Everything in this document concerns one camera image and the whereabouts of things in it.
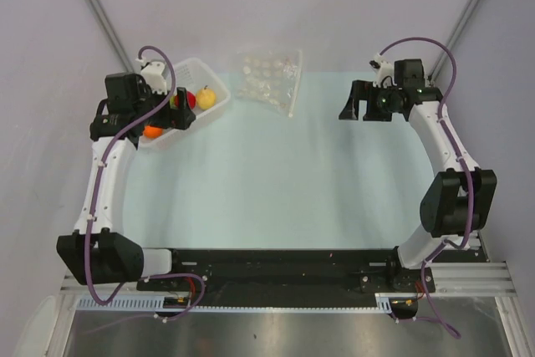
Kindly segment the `red apple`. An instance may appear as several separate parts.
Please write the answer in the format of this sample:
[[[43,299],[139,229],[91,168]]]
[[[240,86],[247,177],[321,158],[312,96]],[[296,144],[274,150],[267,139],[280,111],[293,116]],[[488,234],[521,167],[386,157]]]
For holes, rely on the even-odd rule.
[[[196,96],[192,92],[187,91],[186,97],[187,97],[187,102],[188,102],[189,107],[193,110],[196,107]],[[172,97],[171,106],[173,106],[175,109],[179,108],[180,101],[177,95],[174,95]]]

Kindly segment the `yellow pear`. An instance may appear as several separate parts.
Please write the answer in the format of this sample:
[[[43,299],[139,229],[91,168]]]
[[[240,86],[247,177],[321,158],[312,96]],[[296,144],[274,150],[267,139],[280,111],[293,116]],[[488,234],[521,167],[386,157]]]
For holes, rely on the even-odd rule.
[[[201,110],[209,110],[216,102],[217,94],[212,88],[205,86],[196,92],[196,105]]]

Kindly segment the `white plastic basket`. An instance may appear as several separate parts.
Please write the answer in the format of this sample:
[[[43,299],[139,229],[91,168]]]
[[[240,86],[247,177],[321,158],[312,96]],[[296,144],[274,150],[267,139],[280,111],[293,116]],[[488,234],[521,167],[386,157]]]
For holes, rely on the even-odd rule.
[[[164,150],[193,134],[200,128],[220,118],[227,109],[230,91],[216,73],[199,58],[188,58],[173,64],[176,84],[188,92],[188,102],[196,119],[187,130],[164,130],[156,138],[145,135],[139,140],[139,147],[146,150]]]

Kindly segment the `clear dotted zip bag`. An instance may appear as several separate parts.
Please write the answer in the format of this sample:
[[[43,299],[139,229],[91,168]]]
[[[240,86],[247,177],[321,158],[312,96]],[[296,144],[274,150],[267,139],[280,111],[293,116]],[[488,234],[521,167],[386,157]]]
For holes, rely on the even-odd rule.
[[[229,74],[239,99],[268,105],[292,118],[302,72],[301,49],[257,48],[237,53]]]

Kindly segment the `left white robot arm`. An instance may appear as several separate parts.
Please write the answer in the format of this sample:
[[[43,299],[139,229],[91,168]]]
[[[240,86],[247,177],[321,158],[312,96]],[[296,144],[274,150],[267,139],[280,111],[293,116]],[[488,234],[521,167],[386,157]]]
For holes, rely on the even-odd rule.
[[[106,98],[89,125],[92,166],[74,230],[56,245],[69,271],[88,287],[134,282],[145,256],[123,233],[126,179],[146,126],[187,130],[196,116],[169,73],[119,73],[104,79]]]

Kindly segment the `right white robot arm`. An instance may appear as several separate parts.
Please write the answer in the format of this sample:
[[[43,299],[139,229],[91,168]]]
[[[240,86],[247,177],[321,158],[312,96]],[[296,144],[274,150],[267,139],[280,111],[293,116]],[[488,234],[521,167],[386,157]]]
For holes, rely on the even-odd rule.
[[[415,268],[429,263],[445,248],[464,249],[472,232],[487,223],[497,188],[494,171],[469,155],[449,117],[445,95],[425,77],[419,59],[388,62],[379,54],[370,61],[372,81],[355,80],[340,120],[390,122],[402,115],[419,136],[434,179],[420,203],[420,225],[397,247],[398,263],[387,267],[385,280],[395,291],[415,282]]]

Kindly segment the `orange fruit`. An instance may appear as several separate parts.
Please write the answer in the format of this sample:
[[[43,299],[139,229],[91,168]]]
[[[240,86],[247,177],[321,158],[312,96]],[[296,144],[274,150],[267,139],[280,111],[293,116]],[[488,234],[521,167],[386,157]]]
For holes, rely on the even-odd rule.
[[[143,136],[147,139],[154,140],[162,136],[163,131],[161,127],[147,125],[143,130]]]

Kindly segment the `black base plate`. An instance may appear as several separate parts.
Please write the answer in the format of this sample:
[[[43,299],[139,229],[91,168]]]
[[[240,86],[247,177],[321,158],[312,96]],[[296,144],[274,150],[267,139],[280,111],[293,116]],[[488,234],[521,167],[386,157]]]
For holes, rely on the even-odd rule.
[[[436,289],[430,268],[403,268],[394,249],[174,249],[172,278],[141,279],[140,291],[178,292],[194,282],[202,307],[341,309],[369,307],[374,293]]]

